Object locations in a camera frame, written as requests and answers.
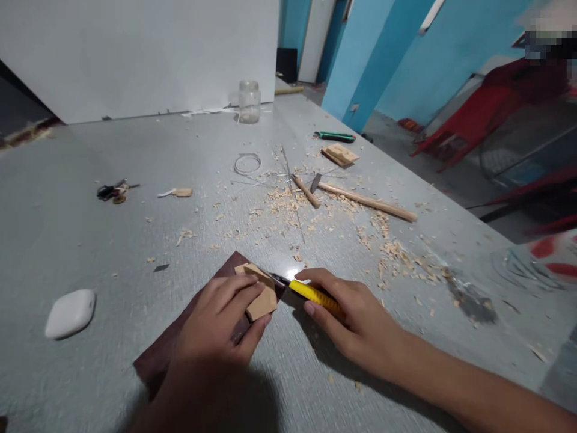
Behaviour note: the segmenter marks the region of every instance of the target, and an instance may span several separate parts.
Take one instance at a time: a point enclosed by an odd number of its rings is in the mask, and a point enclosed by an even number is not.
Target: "blue wall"
[[[433,1],[395,1],[352,97],[351,104],[357,103],[359,107],[355,112],[347,111],[343,118],[343,122],[350,128],[362,132]]]
[[[356,0],[353,4],[322,105],[339,120],[349,110],[393,3],[394,0]]]
[[[337,0],[335,3],[335,10],[332,13],[331,25],[326,35],[325,48],[320,60],[319,73],[317,74],[317,82],[319,83],[328,81],[331,76],[331,70],[335,64],[338,47],[341,44],[344,27],[346,26],[346,23],[343,22],[346,5],[347,0]]]
[[[523,31],[517,18],[532,0],[446,0],[431,27],[416,35],[377,110],[426,124],[492,56],[520,58],[511,48]]]
[[[297,70],[301,65],[310,8],[311,0],[284,0],[282,3],[281,38],[278,46],[297,49]]]

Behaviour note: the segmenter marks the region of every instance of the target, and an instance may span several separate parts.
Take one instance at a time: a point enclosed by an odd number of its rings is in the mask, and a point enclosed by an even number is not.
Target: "glass jar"
[[[260,118],[258,82],[243,80],[239,85],[239,122],[256,123]]]

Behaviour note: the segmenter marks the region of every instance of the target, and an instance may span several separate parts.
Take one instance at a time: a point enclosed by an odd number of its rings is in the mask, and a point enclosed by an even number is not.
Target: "wooden stick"
[[[390,213],[391,215],[395,215],[397,217],[403,218],[407,221],[414,223],[417,220],[417,215],[413,212],[409,212],[408,210],[402,209],[397,206],[393,206],[392,204],[384,203],[382,201],[373,200],[372,198],[363,197],[362,195],[355,194],[354,192],[346,191],[345,189],[337,188],[336,186],[327,185],[326,183],[319,182],[319,188],[324,189],[325,191],[332,192],[334,194],[344,195],[345,197],[358,201],[366,206],[373,207],[375,209],[382,210],[386,213]]]
[[[313,195],[313,193],[305,186],[304,183],[302,183],[302,181],[296,177],[294,174],[292,175],[293,180],[296,183],[296,186],[298,186],[302,192],[305,193],[305,195],[308,198],[308,201],[311,202],[311,205],[313,205],[313,207],[315,209],[320,208],[320,201],[317,200],[317,198]]]
[[[300,93],[305,88],[303,86],[294,86],[294,87],[283,87],[280,89],[275,89],[275,95],[278,94],[289,94],[289,93]]]

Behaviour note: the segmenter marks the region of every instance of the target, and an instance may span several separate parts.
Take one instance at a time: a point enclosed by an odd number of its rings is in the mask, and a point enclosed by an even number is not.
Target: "green tool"
[[[315,131],[314,137],[320,138],[321,140],[333,140],[340,141],[341,143],[354,143],[356,136],[351,134],[340,134],[338,132],[327,132],[327,131]]]

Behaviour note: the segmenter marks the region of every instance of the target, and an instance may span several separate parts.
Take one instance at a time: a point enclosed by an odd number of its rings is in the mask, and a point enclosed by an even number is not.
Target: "small wooden block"
[[[192,195],[192,188],[177,188],[172,195],[176,197],[190,197]]]
[[[332,162],[335,162],[341,167],[352,164],[354,161],[359,159],[359,156],[357,154],[351,152],[342,144],[338,143],[331,144],[330,146],[325,146],[320,151]]]
[[[251,322],[254,322],[258,318],[276,310],[275,282],[253,263],[246,263],[235,267],[235,274],[240,274],[242,272],[256,275],[265,286],[263,292],[246,309],[248,318]]]

